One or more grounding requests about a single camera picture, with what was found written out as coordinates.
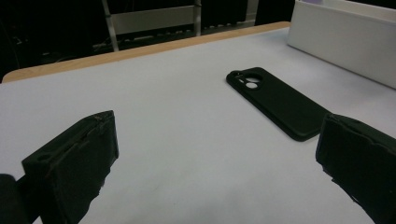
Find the metal frame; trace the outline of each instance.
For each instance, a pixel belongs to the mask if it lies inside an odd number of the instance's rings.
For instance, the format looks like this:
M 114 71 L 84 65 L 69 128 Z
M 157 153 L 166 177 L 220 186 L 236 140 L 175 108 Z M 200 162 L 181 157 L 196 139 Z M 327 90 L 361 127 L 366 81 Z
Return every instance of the metal frame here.
M 201 35 L 201 0 L 193 6 L 111 14 L 107 0 L 102 0 L 106 23 L 114 51 L 119 51 L 117 35 L 194 24 L 194 34 Z

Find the table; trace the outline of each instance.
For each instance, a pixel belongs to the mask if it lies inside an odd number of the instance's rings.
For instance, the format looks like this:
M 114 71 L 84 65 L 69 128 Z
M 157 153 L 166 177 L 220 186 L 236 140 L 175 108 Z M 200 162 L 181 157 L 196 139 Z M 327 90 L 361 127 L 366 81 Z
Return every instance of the table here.
M 20 178 L 34 150 L 112 109 L 120 158 L 80 223 L 373 223 L 315 161 L 318 137 L 291 140 L 225 81 L 260 66 L 396 136 L 396 90 L 291 48 L 288 30 L 33 68 L 60 70 L 0 85 L 0 171 Z
M 241 35 L 257 34 L 275 29 L 281 29 L 289 26 L 290 26 L 289 22 L 281 21 L 281 22 L 275 22 L 261 26 L 249 27 L 240 30 L 217 33 L 213 35 L 203 35 L 199 37 L 192 37 L 178 41 L 171 41 L 167 43 L 146 46 L 138 49 L 127 49 L 121 52 L 111 52 L 111 53 L 91 56 L 82 59 L 60 62 L 60 63 L 51 63 L 51 64 L 39 65 L 35 67 L 28 67 L 8 73 L 3 77 L 3 83 L 26 79 L 30 77 L 40 77 L 44 75 L 49 75 L 49 74 L 54 74 L 54 73 L 59 73 L 74 69 L 80 69 L 89 66 L 95 66 L 102 63 L 112 63 L 120 60 L 132 59 L 135 57 L 140 57 L 153 53 L 160 53 L 171 49 L 180 49 L 193 45 L 204 44 L 204 43 L 228 39 L 228 38 L 234 38 Z

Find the black chair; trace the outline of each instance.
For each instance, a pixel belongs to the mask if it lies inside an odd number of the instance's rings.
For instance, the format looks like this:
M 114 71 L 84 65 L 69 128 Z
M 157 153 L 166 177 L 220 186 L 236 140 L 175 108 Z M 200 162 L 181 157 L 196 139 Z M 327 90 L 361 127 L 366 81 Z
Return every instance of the black chair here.
M 7 30 L 0 20 L 0 83 L 8 72 L 20 68 L 17 52 L 12 46 Z
M 255 25 L 291 21 L 294 0 L 260 0 Z

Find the phone case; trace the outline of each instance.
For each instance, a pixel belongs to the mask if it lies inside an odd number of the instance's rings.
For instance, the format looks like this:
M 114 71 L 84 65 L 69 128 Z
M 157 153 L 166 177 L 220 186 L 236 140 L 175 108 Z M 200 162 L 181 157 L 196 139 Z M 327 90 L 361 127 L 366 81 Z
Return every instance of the phone case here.
M 396 223 L 396 139 L 359 120 L 328 114 L 316 158 L 375 223 Z
M 260 67 L 233 71 L 227 82 L 283 132 L 303 142 L 320 132 L 329 111 Z

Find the wooden table edge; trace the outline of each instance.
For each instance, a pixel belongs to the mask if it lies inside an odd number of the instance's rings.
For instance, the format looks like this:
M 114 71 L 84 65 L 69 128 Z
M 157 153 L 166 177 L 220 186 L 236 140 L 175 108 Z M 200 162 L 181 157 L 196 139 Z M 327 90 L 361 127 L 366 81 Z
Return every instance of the wooden table edge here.
M 34 67 L 27 67 L 12 71 L 3 77 L 3 83 L 22 80 L 32 77 L 41 77 L 45 75 L 95 66 L 102 63 L 112 63 L 125 59 L 131 59 L 153 53 L 164 52 L 171 49 L 181 49 L 189 46 L 209 43 L 213 41 L 238 37 L 242 35 L 253 35 L 262 32 L 282 29 L 290 27 L 287 21 L 275 22 L 260 26 L 253 26 L 244 29 L 232 30 L 228 32 L 216 33 L 213 35 L 201 35 L 192 38 L 186 38 L 171 42 L 165 42 L 156 45 L 150 45 L 137 49 L 126 49 L 118 52 L 110 52 L 100 55 L 95 55 L 86 58 L 80 58 L 59 63 L 50 63 Z

